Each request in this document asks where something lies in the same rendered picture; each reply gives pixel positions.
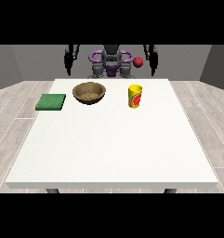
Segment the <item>green square pad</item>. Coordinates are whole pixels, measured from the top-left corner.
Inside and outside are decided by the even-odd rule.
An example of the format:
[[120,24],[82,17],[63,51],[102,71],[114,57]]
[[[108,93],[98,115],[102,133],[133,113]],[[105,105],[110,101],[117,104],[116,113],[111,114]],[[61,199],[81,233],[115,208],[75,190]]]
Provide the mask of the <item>green square pad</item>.
[[35,109],[37,111],[60,111],[65,98],[65,94],[42,94]]

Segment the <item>yellow cup with melon print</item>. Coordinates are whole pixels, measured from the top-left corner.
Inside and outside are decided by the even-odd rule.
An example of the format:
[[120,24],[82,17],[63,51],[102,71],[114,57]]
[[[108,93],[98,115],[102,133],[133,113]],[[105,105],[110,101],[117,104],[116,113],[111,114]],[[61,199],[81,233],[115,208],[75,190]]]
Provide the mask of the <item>yellow cup with melon print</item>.
[[131,85],[128,88],[128,105],[132,109],[139,107],[143,88],[140,85]]

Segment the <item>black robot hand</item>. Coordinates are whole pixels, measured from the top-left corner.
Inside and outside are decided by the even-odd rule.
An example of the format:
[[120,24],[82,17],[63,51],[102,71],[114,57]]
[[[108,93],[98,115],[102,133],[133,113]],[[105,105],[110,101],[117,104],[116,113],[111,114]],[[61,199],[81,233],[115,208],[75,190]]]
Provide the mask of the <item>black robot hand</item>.
[[65,48],[64,65],[68,75],[71,75],[73,62],[77,60],[79,45],[67,45]]
[[144,45],[143,48],[146,60],[150,63],[152,75],[154,75],[158,67],[158,50],[155,45]]

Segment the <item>brown wooden bowl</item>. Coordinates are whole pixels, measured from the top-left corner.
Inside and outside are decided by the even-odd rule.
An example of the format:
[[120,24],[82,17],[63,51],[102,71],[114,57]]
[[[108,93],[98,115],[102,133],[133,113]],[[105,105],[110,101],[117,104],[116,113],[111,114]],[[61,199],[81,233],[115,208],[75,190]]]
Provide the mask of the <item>brown wooden bowl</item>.
[[92,105],[98,103],[106,93],[106,87],[95,82],[86,82],[75,86],[72,95],[81,103]]

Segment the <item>small red ball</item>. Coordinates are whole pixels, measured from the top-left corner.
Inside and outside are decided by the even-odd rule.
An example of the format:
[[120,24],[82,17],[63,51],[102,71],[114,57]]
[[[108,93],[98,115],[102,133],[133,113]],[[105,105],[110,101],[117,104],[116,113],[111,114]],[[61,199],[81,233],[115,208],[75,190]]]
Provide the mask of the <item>small red ball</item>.
[[133,64],[136,68],[140,68],[143,65],[143,58],[135,57],[133,60]]

